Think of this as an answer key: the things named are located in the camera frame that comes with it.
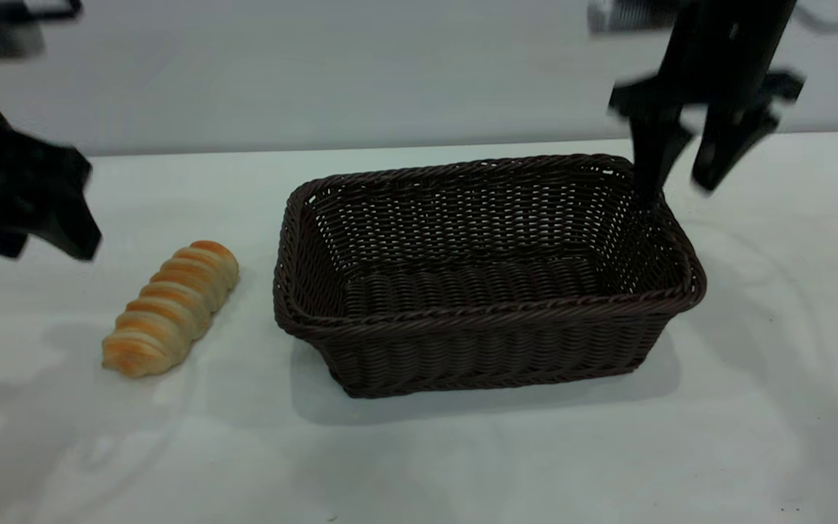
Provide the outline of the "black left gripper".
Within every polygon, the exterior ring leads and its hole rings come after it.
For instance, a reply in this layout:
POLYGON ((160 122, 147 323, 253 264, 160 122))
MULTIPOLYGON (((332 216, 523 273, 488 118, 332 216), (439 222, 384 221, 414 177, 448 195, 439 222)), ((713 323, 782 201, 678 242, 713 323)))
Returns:
POLYGON ((76 148, 20 132, 0 112, 0 258, 20 258, 30 234, 93 262, 103 235, 84 199, 91 172, 76 148))

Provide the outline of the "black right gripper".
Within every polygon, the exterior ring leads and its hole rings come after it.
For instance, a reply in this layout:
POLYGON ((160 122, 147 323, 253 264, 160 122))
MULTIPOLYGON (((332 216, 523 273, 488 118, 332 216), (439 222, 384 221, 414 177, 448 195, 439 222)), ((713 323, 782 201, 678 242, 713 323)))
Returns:
POLYGON ((686 106, 709 107, 692 179, 709 193, 736 163, 775 132, 775 100, 794 103, 805 78, 771 69, 794 1, 685 1, 658 72, 618 83, 609 107, 631 117, 633 181, 644 209, 658 206, 674 164, 693 134, 686 106))

